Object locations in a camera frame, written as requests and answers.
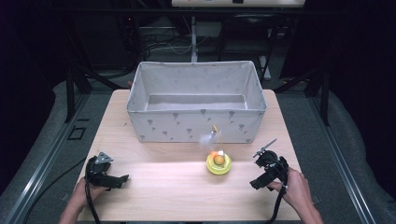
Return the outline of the person's right hand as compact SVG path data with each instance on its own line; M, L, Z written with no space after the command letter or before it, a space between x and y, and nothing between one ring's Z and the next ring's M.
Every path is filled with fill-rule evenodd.
M312 204L308 181L302 173L289 168L287 186L283 199L295 210L303 210Z

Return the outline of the white printed fabric storage box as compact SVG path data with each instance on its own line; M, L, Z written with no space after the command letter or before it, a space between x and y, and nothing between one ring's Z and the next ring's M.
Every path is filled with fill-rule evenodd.
M251 143L267 109L251 61L142 62L126 110L142 142Z

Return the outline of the black metal stand leg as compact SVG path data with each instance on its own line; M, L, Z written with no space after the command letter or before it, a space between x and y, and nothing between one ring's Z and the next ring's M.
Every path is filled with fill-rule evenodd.
M65 123L68 123L75 114L74 78L71 70L68 71L66 76L66 102L67 102L67 115L66 115Z
M326 126L329 125L328 107L329 107L329 73L325 71L322 75L320 117Z

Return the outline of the yellow bowl with orange fruit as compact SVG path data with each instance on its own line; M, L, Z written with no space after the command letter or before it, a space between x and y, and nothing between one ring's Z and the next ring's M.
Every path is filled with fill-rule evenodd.
M207 150L205 164L213 175L225 175L232 167L232 159L225 152L222 136L218 127L213 124L211 132L201 137L200 146Z

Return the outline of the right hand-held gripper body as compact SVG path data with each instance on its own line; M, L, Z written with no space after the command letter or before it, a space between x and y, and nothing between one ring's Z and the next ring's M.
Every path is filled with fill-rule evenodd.
M276 153L269 150L276 139L258 150L253 157L256 158L255 164L264 169L264 174L272 177L272 182L276 179L285 182L288 179L289 165L284 157L278 157Z

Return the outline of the black chair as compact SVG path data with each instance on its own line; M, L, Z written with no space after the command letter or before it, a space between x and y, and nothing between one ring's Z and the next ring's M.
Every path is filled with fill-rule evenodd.
M218 60L225 54L255 55L262 73L260 81L269 79L268 64L279 30L286 20L275 14L237 14L225 19L216 47Z

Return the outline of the person's left hand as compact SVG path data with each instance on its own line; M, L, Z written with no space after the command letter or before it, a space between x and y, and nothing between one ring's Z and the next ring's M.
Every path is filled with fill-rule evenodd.
M70 203L75 207L84 207L88 204L88 197L91 197L92 201L94 201L106 190L108 190L108 188L94 186L86 182L85 178L82 177L75 187Z

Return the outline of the white metal post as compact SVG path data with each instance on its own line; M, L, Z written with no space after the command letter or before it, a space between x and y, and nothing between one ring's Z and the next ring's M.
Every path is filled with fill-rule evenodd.
M198 62L198 50L197 50L197 36L196 36L196 19L191 17L191 62Z

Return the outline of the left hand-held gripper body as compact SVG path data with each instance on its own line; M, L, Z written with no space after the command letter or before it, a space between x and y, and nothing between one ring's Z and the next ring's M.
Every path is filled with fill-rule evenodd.
M111 178L106 174L113 159L105 152L100 152L98 156L90 158L86 164L86 181L96 187L110 187Z

